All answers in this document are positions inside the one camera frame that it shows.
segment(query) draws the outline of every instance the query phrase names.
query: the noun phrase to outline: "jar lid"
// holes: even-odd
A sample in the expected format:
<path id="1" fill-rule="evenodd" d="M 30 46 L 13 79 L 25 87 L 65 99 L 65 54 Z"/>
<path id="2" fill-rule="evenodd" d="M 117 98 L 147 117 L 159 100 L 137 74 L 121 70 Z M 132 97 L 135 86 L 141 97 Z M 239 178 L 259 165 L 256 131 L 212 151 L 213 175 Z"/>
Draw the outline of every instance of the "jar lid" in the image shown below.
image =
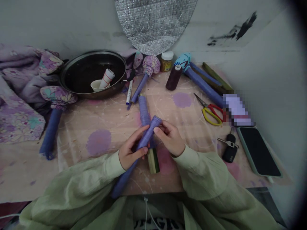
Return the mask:
<path id="1" fill-rule="evenodd" d="M 161 54 L 161 58 L 165 61 L 169 61 L 172 60 L 174 56 L 173 51 L 166 51 L 164 53 Z"/>

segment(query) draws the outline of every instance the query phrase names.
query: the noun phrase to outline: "pink table cover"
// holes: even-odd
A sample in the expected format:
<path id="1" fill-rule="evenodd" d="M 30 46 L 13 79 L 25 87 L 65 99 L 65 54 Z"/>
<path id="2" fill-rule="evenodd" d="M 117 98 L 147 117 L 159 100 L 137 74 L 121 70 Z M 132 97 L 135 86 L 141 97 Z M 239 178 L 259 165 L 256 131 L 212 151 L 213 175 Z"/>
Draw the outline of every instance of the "pink table cover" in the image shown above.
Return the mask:
<path id="1" fill-rule="evenodd" d="M 149 113 L 174 125 L 185 143 L 199 152 L 216 151 L 220 156 L 225 144 L 217 137 L 226 138 L 228 125 L 210 125 L 205 121 L 202 107 L 193 93 L 210 103 L 191 80 L 182 75 L 174 91 L 165 88 L 168 73 L 152 76 L 142 93 L 146 96 Z M 141 77 L 133 84 L 133 92 Z M 58 156 L 51 162 L 39 158 L 41 141 L 0 146 L 0 203 L 33 200 L 40 196 L 51 179 L 59 172 L 90 157 L 117 151 L 123 142 L 141 126 L 138 103 L 126 110 L 126 95 L 119 93 L 100 101 L 80 100 L 70 105 L 61 117 L 55 151 Z M 254 174 L 238 138 L 239 149 L 228 170 L 244 187 L 270 186 L 270 182 Z M 160 173 L 150 174 L 147 159 L 139 160 L 124 195 L 183 191 L 176 164 L 164 145 L 156 139 Z M 284 177 L 274 179 L 279 185 L 289 185 L 291 180 L 275 156 Z"/>

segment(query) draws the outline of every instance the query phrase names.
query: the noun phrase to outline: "hand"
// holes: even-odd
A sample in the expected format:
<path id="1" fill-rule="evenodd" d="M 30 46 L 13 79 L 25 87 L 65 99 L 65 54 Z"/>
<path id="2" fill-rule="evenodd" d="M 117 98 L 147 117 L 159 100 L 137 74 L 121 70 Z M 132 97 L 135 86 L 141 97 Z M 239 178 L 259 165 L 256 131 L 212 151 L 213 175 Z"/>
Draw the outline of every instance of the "hand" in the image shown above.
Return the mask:
<path id="1" fill-rule="evenodd" d="M 163 120 L 162 125 L 159 128 L 154 128 L 153 131 L 174 157 L 180 156 L 185 150 L 185 142 L 181 138 L 178 128 L 171 123 Z"/>
<path id="2" fill-rule="evenodd" d="M 132 151 L 132 148 L 141 139 L 143 132 L 148 128 L 149 125 L 146 125 L 136 130 L 119 149 L 118 153 L 119 161 L 124 170 L 130 168 L 130 166 L 140 157 L 144 159 L 144 155 L 147 154 L 148 151 L 147 147 L 143 147 L 138 151 L 136 151 L 135 153 Z"/>

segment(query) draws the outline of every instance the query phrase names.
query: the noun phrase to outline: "yellow and red scissors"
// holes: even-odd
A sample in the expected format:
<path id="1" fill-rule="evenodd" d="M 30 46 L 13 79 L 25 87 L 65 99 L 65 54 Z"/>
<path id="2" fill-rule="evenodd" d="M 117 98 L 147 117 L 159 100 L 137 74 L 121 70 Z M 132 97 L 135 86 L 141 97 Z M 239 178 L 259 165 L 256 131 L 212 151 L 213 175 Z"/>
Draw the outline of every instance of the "yellow and red scissors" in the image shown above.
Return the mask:
<path id="1" fill-rule="evenodd" d="M 196 94 L 194 94 L 194 95 L 195 95 L 195 97 L 198 99 L 199 103 L 204 107 L 204 108 L 202 109 L 202 113 L 203 113 L 203 115 L 204 115 L 205 120 L 206 120 L 207 122 L 209 122 L 210 124 L 215 125 L 215 126 L 221 125 L 221 124 L 223 123 L 223 119 L 220 118 L 220 117 L 216 114 L 216 112 L 214 111 L 214 108 L 217 109 L 217 110 L 219 110 L 222 114 L 223 114 L 223 110 L 222 110 L 220 107 L 218 107 L 218 106 L 216 106 L 216 105 L 214 105 L 214 104 L 209 104 L 209 105 L 208 105 L 208 104 L 205 103 L 202 99 L 200 99 L 200 97 L 198 97 Z M 214 123 L 214 122 L 210 121 L 209 118 L 208 118 L 207 115 L 206 115 L 206 112 L 207 112 L 208 114 L 210 114 L 210 115 L 217 121 L 217 123 Z"/>

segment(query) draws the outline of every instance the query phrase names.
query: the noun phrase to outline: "person's right hand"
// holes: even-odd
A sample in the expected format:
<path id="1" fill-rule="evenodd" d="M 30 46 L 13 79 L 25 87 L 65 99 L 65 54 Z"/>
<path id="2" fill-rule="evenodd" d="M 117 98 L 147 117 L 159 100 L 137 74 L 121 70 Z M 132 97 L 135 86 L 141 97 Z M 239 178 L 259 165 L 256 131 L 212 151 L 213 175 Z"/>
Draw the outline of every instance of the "person's right hand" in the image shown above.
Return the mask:
<path id="1" fill-rule="evenodd" d="M 153 131 L 174 157 L 180 156 L 185 150 L 185 142 L 178 128 L 171 123 L 163 120 L 161 126 L 155 127 Z"/>

